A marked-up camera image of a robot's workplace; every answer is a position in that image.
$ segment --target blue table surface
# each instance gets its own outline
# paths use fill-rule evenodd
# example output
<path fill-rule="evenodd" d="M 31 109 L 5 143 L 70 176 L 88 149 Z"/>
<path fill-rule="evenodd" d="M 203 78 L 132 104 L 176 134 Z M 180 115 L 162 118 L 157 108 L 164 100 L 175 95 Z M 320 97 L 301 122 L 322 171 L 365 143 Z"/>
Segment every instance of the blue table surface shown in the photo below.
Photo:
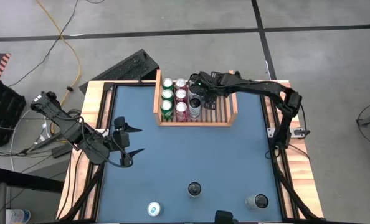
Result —
<path fill-rule="evenodd" d="M 140 133 L 130 133 L 128 152 L 146 148 L 134 165 L 107 164 L 98 211 L 99 223 L 213 222 L 216 210 L 238 221 L 281 220 L 267 133 L 259 96 L 238 93 L 239 114 L 231 127 L 159 127 L 153 116 L 154 87 L 119 86 L 113 118 L 124 116 Z M 110 159 L 120 163 L 120 153 Z M 199 182 L 202 193 L 190 198 L 187 187 Z M 245 206 L 248 195 L 265 194 L 266 209 Z M 163 205 L 151 217 L 150 202 Z"/>

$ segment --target concrete floor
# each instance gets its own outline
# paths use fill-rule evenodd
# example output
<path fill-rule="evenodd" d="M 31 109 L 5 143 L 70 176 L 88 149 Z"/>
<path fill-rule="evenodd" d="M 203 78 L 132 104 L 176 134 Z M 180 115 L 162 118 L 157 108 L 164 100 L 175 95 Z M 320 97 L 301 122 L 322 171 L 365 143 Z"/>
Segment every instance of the concrete floor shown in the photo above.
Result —
<path fill-rule="evenodd" d="M 370 1 L 264 0 L 259 4 L 264 27 L 341 26 L 370 24 Z M 75 1 L 42 3 L 63 27 Z M 114 1 L 90 4 L 80 0 L 65 34 L 101 34 L 177 29 L 256 28 L 249 0 L 237 1 Z M 0 37 L 56 35 L 52 23 L 33 0 L 0 0 Z M 290 80 L 303 96 L 308 153 L 324 215 L 329 220 L 370 223 L 370 143 L 358 133 L 355 119 L 370 104 L 370 29 L 266 33 L 278 79 Z M 258 33 L 177 35 L 70 40 L 80 56 L 83 77 L 91 79 L 139 49 L 145 49 L 167 77 L 186 77 L 199 70 L 236 69 L 245 78 L 267 79 Z M 14 83 L 46 54 L 53 41 L 0 42 L 0 53 L 12 57 L 5 84 Z M 47 62 L 14 87 L 30 102 L 42 90 L 63 97 L 77 74 L 72 52 L 61 42 Z M 81 109 L 79 91 L 64 109 Z M 38 118 L 30 112 L 28 118 Z M 14 150 L 30 146 L 42 121 L 23 121 Z M 0 151 L 9 150 L 4 146 Z M 65 166 L 63 157 L 49 159 L 33 170 Z M 15 158 L 17 171 L 39 159 Z M 11 168 L 0 158 L 0 167 Z M 53 216 L 55 208 L 45 204 Z"/>

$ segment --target red soda can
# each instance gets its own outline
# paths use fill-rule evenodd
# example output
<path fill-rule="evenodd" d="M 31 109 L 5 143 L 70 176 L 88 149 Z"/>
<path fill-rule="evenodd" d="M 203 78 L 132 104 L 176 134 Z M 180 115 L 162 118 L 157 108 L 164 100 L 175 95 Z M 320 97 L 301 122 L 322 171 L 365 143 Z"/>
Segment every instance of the red soda can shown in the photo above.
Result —
<path fill-rule="evenodd" d="M 175 106 L 177 122 L 187 122 L 187 106 L 184 102 L 179 102 Z"/>
<path fill-rule="evenodd" d="M 187 103 L 186 90 L 177 90 L 175 92 L 175 103 L 184 102 Z"/>
<path fill-rule="evenodd" d="M 186 90 L 186 81 L 183 78 L 178 78 L 175 82 L 175 90 Z"/>

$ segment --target green soda can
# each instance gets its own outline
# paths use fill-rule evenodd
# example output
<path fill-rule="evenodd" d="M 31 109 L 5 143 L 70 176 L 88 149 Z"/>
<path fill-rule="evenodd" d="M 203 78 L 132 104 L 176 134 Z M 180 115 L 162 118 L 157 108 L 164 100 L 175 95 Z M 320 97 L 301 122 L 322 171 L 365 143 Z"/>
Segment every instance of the green soda can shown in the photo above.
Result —
<path fill-rule="evenodd" d="M 164 100 L 163 103 L 161 104 L 161 113 L 163 115 L 164 120 L 169 121 L 173 118 L 174 113 L 173 113 L 173 104 L 168 101 Z"/>
<path fill-rule="evenodd" d="M 163 80 L 163 89 L 174 91 L 174 82 L 170 78 L 165 78 Z"/>
<path fill-rule="evenodd" d="M 173 103 L 174 102 L 174 93 L 171 90 L 163 90 L 163 92 L 161 92 L 161 98 L 163 100 L 168 100 L 171 103 Z"/>

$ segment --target yellow cable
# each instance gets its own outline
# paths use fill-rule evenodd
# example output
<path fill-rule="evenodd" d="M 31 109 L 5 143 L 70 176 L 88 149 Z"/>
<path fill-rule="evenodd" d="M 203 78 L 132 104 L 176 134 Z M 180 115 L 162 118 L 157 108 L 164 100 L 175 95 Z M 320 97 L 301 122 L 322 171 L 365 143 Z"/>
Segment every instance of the yellow cable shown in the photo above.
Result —
<path fill-rule="evenodd" d="M 54 23 L 56 29 L 58 30 L 59 32 L 59 35 L 60 35 L 60 38 L 63 40 L 63 42 L 65 42 L 65 44 L 70 47 L 70 49 L 72 49 L 72 52 L 74 53 L 76 59 L 77 59 L 77 62 L 78 62 L 78 74 L 75 78 L 75 80 L 73 81 L 73 83 L 71 84 L 70 87 L 73 87 L 76 83 L 77 83 L 77 80 L 80 78 L 81 76 L 81 63 L 80 63 L 80 59 L 76 53 L 76 51 L 73 49 L 73 47 L 66 42 L 66 40 L 63 38 L 63 35 L 62 35 L 62 31 L 60 31 L 58 25 L 56 24 L 56 22 L 54 21 L 54 19 L 52 18 L 52 16 L 48 13 L 48 11 L 43 7 L 43 5 L 41 4 L 41 2 L 39 0 L 36 0 L 37 1 L 37 4 L 42 8 L 42 10 L 44 10 L 44 12 L 48 15 L 49 19 Z M 63 104 L 65 103 L 65 100 L 67 98 L 67 95 L 70 93 L 70 91 L 66 91 L 66 94 L 65 96 L 62 98 L 62 102 L 60 102 L 60 105 L 63 106 Z M 55 132 L 55 124 L 52 123 L 52 132 L 54 133 Z"/>

